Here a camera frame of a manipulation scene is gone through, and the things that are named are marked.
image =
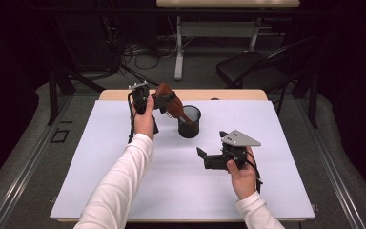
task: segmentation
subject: white sleeve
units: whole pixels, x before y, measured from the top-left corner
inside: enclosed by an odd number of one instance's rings
[[[266,206],[258,192],[236,202],[236,208],[245,220],[248,229],[284,228]]]
[[[74,228],[124,228],[152,158],[152,141],[146,135],[135,135],[93,191]]]

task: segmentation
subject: black chair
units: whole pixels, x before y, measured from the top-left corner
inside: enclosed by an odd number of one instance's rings
[[[261,89],[266,94],[281,89],[281,97],[276,101],[279,102],[276,111],[279,115],[287,86],[307,71],[305,60],[315,41],[316,37],[311,36],[283,46],[268,56],[246,52],[219,62],[216,71],[228,85],[226,88]],[[294,71],[294,63],[303,63],[303,66],[296,66]]]

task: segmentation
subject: pen holder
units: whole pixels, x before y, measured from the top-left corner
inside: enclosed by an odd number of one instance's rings
[[[193,138],[200,132],[200,117],[201,112],[192,105],[187,105],[183,107],[184,114],[188,117],[190,121],[186,121],[184,118],[179,117],[178,122],[178,132],[181,136],[185,138]]]

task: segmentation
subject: chair leg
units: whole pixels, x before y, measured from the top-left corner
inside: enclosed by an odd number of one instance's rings
[[[280,101],[278,102],[278,108],[277,108],[277,116],[280,116],[280,111],[281,111],[281,106],[283,105],[283,101],[284,101],[284,95],[285,95],[285,91],[287,89],[287,86],[284,86],[282,89],[281,89],[281,96],[280,96]]]

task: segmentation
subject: table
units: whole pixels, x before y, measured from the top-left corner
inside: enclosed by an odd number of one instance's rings
[[[156,0],[164,8],[296,8],[299,0]],[[176,21],[176,67],[174,79],[182,79],[183,50],[182,36],[197,37],[251,37],[248,51],[254,50],[261,18],[253,22],[182,22]]]
[[[261,142],[254,148],[264,182],[261,196],[276,217],[292,221],[315,217],[273,104],[263,91],[174,91],[183,104],[200,109],[200,133],[183,138],[176,119],[153,113],[159,129],[153,142],[155,156],[132,204],[129,222],[242,221],[234,207],[237,197],[231,177],[226,171],[204,169],[195,150],[220,154],[218,132],[232,129]],[[104,91],[96,101],[51,218],[78,220],[97,182],[121,156],[130,133],[128,92]],[[210,100],[213,97],[221,100]]]

